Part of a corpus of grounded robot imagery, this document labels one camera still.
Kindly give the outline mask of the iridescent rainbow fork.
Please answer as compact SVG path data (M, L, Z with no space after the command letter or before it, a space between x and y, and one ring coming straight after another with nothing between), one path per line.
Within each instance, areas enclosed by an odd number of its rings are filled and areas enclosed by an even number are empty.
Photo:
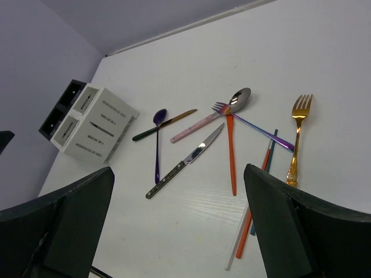
M216 102L214 104L214 106L212 107L212 110L216 111L218 114L221 114L221 115L232 115L233 117L240 120L241 122L243 122L243 123L247 124L248 126L250 126L254 129L258 130L259 132L263 133L264 135L266 135L267 137L269 137L270 139L272 139L273 141L275 141L279 145L283 146L287 150L289 150L291 152L294 151L294 145L293 144L287 142L284 139L281 139L281 138L273 135L272 133L269 133L269 132L263 130L262 128L248 122L247 120L243 119L242 117L238 116L237 114L231 112L231 107L228 104L221 103L221 102Z

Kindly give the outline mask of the purple long spoon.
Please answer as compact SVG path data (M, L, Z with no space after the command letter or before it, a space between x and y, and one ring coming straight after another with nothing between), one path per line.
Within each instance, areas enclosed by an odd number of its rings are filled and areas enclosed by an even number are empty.
M156 125L156 154L155 154L155 183L159 182L159 127L167 116L166 109L160 109L153 117L153 123Z

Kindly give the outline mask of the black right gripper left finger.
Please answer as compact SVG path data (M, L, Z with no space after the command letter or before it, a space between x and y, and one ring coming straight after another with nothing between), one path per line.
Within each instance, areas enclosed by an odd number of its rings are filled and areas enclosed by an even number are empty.
M1 277L108 277L92 265L115 181L110 167L1 211Z

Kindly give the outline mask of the pink-handled silver spoon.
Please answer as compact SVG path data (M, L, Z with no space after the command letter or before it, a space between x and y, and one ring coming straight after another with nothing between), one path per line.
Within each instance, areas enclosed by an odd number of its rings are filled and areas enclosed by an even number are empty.
M231 108L231 112L239 112L240 110L242 110L245 107L245 105L246 105L246 103L247 103L247 101L250 97L251 92L252 92L251 89L248 88L248 87L237 91L228 103L230 108ZM219 115L220 114L218 114L217 112L214 112L213 114L208 115L207 117L198 121L194 125L186 128L185 130L183 130L179 134L176 134L174 137L172 137L170 139L170 142L172 144L178 142L179 140L181 140L184 137L190 135L191 133L195 132L196 130L204 127L205 125L207 125L208 123L210 123L211 121L216 119Z

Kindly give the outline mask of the black-handled steel knife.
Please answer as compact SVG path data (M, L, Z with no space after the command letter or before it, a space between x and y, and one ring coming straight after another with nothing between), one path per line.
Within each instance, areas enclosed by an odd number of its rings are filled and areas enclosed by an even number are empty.
M199 157L218 137L224 128L222 123L212 134L200 143L185 159L181 160L170 172L167 173L153 188L146 193L146 199L155 196L172 178L174 178L187 164L192 163Z

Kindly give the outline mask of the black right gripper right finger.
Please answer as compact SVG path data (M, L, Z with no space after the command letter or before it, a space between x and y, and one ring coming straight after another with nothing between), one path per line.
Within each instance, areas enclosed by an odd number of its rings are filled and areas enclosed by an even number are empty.
M370 277L370 214L327 202L253 164L244 183L267 277Z

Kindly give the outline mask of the orange-handled knife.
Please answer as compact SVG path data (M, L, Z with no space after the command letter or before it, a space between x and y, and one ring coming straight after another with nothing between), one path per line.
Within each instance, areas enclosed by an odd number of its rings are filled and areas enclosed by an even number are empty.
M235 156L234 156L234 118L231 114L226 116L227 119L227 130L228 130L228 146L229 146L229 156L230 156L230 176L231 176L231 188L232 195L237 195L237 181L236 181L236 171L235 171Z

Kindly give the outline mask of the gold green-handled knife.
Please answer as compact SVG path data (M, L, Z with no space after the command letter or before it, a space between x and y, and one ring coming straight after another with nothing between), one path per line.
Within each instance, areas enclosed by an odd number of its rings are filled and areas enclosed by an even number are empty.
M186 111L186 112L184 112L184 113L182 113L182 114L180 114L178 116L175 116L174 118L171 118L171 119L163 122L162 124L159 125L159 127L153 127L152 129L149 129L147 131L144 131L144 132L142 132L142 133L134 136L132 138L132 140L134 142L139 141L139 140L142 140L142 139L148 137L149 135L156 133L158 129L162 129L162 128L168 126L168 125L171 125L172 123L177 122L178 120L180 120L182 118L185 118L186 116L191 115L191 114L193 114L196 111L197 111L197 109L188 110L188 111Z

